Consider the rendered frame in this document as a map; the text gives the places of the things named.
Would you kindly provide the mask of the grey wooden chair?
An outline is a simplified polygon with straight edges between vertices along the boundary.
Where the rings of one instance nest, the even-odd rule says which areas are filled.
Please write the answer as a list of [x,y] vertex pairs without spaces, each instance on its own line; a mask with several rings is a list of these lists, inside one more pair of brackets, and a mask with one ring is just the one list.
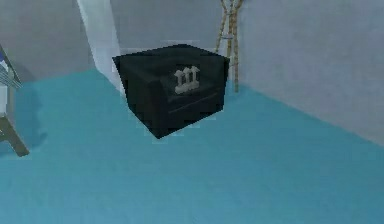
[[0,142],[8,141],[14,152],[26,156],[29,150],[14,127],[15,91],[21,81],[5,49],[0,44]]

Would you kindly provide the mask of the white curtain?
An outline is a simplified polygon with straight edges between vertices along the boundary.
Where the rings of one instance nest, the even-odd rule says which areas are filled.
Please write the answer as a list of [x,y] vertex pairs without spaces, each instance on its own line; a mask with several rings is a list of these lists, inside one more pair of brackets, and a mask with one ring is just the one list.
[[111,1],[77,0],[77,4],[96,69],[104,75],[118,91],[121,91],[121,80],[112,60],[112,58],[118,56],[121,51]]

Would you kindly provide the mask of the tan wooden tripod lamp stand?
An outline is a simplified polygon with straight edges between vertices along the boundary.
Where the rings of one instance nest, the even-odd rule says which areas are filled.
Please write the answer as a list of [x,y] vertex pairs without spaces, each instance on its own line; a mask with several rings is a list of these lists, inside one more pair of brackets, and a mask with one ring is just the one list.
[[226,55],[230,59],[233,68],[234,91],[239,92],[239,42],[238,42],[238,14],[244,0],[220,0],[223,10],[219,32],[216,38],[215,52],[220,49],[223,40],[227,41]]

